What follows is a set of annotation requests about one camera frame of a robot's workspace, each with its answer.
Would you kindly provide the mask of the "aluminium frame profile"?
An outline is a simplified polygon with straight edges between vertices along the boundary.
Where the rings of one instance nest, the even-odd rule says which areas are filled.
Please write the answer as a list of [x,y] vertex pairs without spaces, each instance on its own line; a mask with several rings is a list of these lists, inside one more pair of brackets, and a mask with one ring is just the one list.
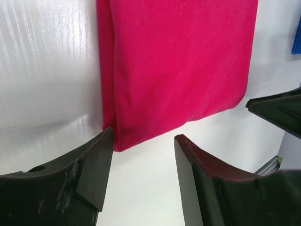
[[264,176],[267,176],[267,175],[277,172],[280,169],[282,160],[283,160],[283,158],[276,155],[271,160],[269,160],[266,164],[264,164],[262,167],[260,167],[255,172],[255,174],[264,177]]

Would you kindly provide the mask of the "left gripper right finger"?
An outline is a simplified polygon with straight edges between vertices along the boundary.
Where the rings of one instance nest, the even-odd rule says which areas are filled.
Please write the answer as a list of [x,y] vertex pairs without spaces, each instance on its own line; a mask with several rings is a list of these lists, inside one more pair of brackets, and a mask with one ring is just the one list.
[[259,176],[218,159],[185,135],[174,138],[174,149],[185,225],[300,225],[299,170]]

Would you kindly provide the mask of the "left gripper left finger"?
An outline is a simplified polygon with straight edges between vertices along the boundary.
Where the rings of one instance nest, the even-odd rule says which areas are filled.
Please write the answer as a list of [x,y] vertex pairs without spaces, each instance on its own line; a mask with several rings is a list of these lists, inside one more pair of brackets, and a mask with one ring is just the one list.
[[0,177],[3,226],[94,226],[103,209],[114,148],[107,128],[28,172]]

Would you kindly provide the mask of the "magenta t shirt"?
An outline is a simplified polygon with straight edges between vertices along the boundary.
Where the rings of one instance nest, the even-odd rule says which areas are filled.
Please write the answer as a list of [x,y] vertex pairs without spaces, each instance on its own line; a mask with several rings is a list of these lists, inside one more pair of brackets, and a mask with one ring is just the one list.
[[258,1],[98,0],[103,127],[122,152],[234,108],[246,93]]

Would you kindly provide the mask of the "blue plastic bin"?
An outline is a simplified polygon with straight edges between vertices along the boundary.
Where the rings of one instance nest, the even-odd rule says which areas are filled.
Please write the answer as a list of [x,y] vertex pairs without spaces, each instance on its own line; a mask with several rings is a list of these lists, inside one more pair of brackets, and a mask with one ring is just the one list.
[[301,22],[299,21],[296,36],[292,47],[292,54],[297,55],[300,53],[301,53]]

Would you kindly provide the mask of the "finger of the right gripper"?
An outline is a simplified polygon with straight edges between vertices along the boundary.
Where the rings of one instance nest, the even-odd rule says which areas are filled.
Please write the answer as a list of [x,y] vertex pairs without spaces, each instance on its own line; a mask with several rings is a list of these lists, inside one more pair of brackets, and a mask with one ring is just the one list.
[[246,108],[249,112],[301,138],[301,88],[250,99]]

